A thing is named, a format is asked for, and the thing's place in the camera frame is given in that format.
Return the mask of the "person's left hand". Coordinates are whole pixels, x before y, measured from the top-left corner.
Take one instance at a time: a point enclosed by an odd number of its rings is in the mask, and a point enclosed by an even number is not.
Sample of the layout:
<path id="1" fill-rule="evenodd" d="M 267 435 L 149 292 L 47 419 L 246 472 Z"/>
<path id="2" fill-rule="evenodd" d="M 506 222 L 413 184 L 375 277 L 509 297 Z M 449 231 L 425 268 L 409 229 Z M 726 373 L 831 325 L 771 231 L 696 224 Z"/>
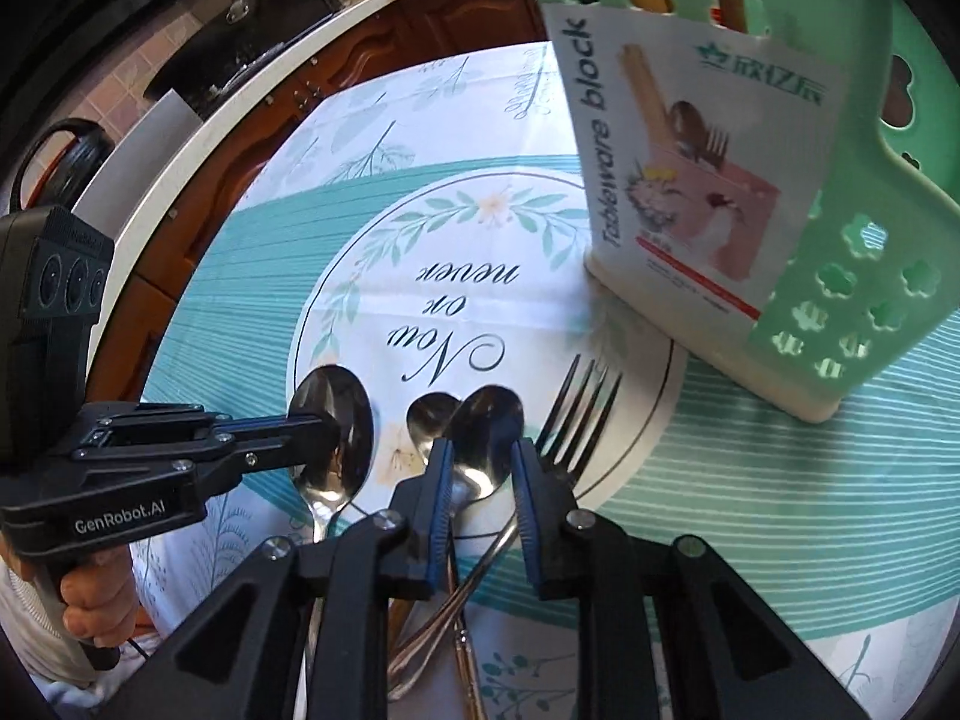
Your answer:
<path id="1" fill-rule="evenodd" d="M 34 671 L 82 670 L 63 637 L 51 634 L 32 617 L 13 590 L 11 578 L 29 583 L 36 567 L 2 543 L 2 626 L 21 660 Z M 132 637 L 140 601 L 132 574 L 130 550 L 122 544 L 86 558 L 62 578 L 65 603 L 62 624 L 78 639 L 93 639 L 98 647 L 117 647 Z"/>

